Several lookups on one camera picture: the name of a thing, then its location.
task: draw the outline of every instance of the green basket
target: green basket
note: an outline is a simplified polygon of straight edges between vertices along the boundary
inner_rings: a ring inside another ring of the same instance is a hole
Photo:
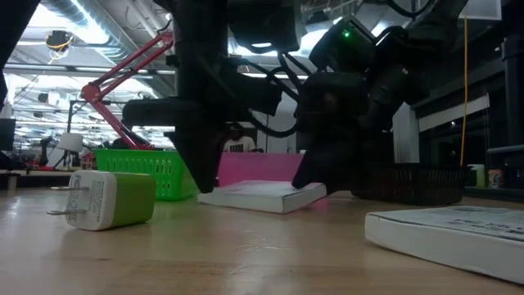
[[[156,180],[156,200],[181,201],[196,196],[197,185],[177,152],[95,150],[99,170],[149,174]]]

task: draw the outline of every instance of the wooden table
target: wooden table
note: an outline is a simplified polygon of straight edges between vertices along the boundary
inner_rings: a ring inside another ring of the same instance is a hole
[[[88,232],[46,216],[66,198],[42,190],[0,197],[2,295],[524,293],[365,241],[367,212],[406,206],[339,194],[279,216],[160,202],[148,224]]]

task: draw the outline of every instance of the white book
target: white book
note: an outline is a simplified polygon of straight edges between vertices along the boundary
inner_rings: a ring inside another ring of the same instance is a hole
[[[306,207],[327,195],[323,184],[295,189],[286,181],[248,180],[201,193],[198,202],[273,213],[289,213]]]
[[[368,213],[366,238],[428,261],[524,284],[524,211],[478,206]]]

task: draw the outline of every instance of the pink folder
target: pink folder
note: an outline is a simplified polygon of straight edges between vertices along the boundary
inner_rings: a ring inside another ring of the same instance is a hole
[[[244,180],[291,181],[301,161],[301,154],[224,152],[219,186]]]

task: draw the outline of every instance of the black wire basket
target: black wire basket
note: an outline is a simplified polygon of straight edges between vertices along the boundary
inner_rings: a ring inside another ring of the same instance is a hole
[[[363,199],[416,206],[443,206],[462,201],[468,169],[421,164],[370,166],[367,181],[351,192]]]

